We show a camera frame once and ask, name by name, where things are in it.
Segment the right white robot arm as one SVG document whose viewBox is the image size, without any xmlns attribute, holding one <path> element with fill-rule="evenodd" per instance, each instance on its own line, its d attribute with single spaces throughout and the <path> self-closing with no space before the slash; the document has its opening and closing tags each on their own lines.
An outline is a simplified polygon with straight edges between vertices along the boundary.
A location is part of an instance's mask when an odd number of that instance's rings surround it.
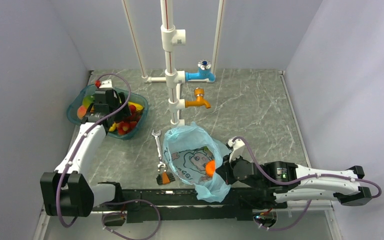
<svg viewBox="0 0 384 240">
<path fill-rule="evenodd" d="M 375 198 L 363 186 L 364 170 L 355 165 L 342 171 L 305 167 L 296 163 L 274 161 L 261 165 L 242 157 L 225 158 L 214 170 L 228 184 L 241 182 L 249 188 L 237 196 L 254 208 L 285 208 L 288 201 L 337 201 L 343 206 L 358 207 Z"/>
</svg>

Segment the fake orange fruit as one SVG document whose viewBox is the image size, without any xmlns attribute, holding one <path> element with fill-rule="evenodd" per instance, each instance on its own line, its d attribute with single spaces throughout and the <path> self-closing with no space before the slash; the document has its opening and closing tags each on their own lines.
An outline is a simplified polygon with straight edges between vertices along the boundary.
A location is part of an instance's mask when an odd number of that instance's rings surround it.
<svg viewBox="0 0 384 240">
<path fill-rule="evenodd" d="M 215 172 L 216 172 L 216 162 L 215 160 L 211 160 L 205 165 L 205 174 L 208 177 L 212 178 Z"/>
</svg>

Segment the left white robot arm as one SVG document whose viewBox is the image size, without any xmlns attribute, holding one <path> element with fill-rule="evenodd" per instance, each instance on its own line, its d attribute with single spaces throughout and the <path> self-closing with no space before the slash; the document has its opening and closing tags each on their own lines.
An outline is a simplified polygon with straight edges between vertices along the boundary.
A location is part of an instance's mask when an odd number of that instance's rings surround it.
<svg viewBox="0 0 384 240">
<path fill-rule="evenodd" d="M 131 114 L 128 106 L 131 92 L 118 93 L 112 87 L 100 87 L 94 101 L 81 119 L 79 133 L 67 155 L 52 172 L 40 178 L 40 188 L 47 215 L 87 217 L 94 207 L 105 204 L 111 210 L 124 203 L 121 184 L 114 181 L 91 186 L 87 173 L 97 149 L 111 126 Z"/>
</svg>

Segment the light blue plastic bag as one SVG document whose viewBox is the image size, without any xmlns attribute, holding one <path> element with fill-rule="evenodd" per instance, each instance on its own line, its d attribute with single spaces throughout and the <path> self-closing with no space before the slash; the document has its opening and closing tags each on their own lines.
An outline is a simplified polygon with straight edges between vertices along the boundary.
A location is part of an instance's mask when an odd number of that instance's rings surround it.
<svg viewBox="0 0 384 240">
<path fill-rule="evenodd" d="M 206 166 L 223 165 L 223 157 L 231 150 L 192 122 L 168 130 L 163 138 L 163 159 L 171 171 L 186 185 L 194 186 L 196 198 L 208 203 L 222 202 L 231 185 L 217 173 L 209 176 Z"/>
</svg>

